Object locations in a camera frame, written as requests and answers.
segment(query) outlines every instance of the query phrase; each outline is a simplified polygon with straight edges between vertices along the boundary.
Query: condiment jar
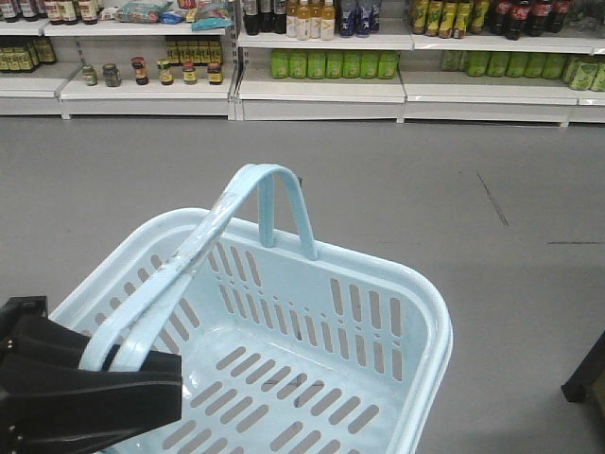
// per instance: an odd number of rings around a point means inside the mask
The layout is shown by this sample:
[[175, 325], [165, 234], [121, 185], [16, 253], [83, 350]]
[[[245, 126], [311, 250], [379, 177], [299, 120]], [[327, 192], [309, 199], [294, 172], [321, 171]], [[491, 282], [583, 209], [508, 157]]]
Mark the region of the condiment jar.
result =
[[84, 77], [84, 83], [88, 86], [93, 86], [98, 83], [98, 77], [96, 76], [96, 70], [91, 64], [85, 64], [82, 66], [82, 76]]
[[170, 69], [170, 60], [159, 60], [158, 69], [160, 70], [160, 82], [162, 85], [172, 85], [174, 76]]
[[139, 85], [147, 85], [149, 83], [149, 77], [147, 76], [147, 67], [143, 57], [134, 57], [130, 60], [132, 67], [134, 68], [134, 79]]
[[187, 85], [198, 83], [198, 71], [192, 61], [186, 61], [182, 64], [182, 79]]
[[106, 63], [103, 65], [103, 78], [105, 79], [105, 85], [108, 87], [119, 87], [122, 83], [120, 70], [117, 69], [115, 63]]
[[220, 85], [223, 82], [223, 68], [220, 62], [208, 63], [208, 81], [211, 85]]

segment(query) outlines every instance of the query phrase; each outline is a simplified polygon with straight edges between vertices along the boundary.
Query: shopping basket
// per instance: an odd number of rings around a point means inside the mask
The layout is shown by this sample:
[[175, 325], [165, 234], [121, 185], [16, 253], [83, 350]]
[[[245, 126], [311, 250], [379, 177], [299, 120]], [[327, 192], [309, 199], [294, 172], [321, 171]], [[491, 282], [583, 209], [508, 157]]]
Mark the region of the shopping basket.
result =
[[[273, 227], [282, 177], [299, 234]], [[258, 224], [234, 218], [258, 186]], [[439, 292], [403, 265], [316, 241], [296, 176], [248, 165], [212, 210], [139, 227], [51, 314], [92, 336], [80, 368], [182, 356], [182, 419], [119, 454], [411, 453], [450, 357]]]

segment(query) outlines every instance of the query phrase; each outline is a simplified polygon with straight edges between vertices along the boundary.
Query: black plastic object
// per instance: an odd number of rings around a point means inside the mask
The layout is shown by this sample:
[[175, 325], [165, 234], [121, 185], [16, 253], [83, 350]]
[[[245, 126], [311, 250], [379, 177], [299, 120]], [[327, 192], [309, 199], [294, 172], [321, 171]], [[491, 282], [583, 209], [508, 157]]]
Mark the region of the black plastic object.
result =
[[181, 357], [151, 352], [138, 372], [82, 371], [89, 338], [46, 313], [40, 296], [0, 308], [0, 454], [88, 454], [181, 419]]

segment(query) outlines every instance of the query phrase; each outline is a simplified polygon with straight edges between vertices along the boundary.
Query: gray floor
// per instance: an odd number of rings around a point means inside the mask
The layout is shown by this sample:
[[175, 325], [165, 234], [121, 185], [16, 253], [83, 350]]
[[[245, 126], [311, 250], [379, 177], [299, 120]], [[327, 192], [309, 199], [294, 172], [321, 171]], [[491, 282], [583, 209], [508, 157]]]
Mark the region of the gray floor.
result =
[[210, 207], [240, 166], [277, 162], [302, 177], [318, 239], [409, 265], [449, 306], [454, 354], [419, 453], [603, 452], [603, 424], [559, 389], [605, 329], [603, 132], [3, 118], [0, 300], [55, 306], [148, 218]]

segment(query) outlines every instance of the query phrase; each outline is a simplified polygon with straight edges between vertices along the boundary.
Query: basket handle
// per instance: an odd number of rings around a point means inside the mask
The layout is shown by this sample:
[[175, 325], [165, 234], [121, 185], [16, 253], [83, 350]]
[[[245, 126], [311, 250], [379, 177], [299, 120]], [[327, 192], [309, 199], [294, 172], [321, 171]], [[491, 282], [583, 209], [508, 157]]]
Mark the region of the basket handle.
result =
[[296, 175], [283, 166], [243, 166], [179, 249], [98, 327], [82, 354], [79, 368], [101, 370], [121, 331], [136, 321], [113, 359], [110, 370], [140, 369], [199, 267], [215, 247], [237, 209], [257, 185], [260, 240], [264, 246], [271, 247], [274, 241], [274, 175], [280, 175], [284, 181], [301, 238], [302, 253], [309, 260], [316, 260], [317, 245]]

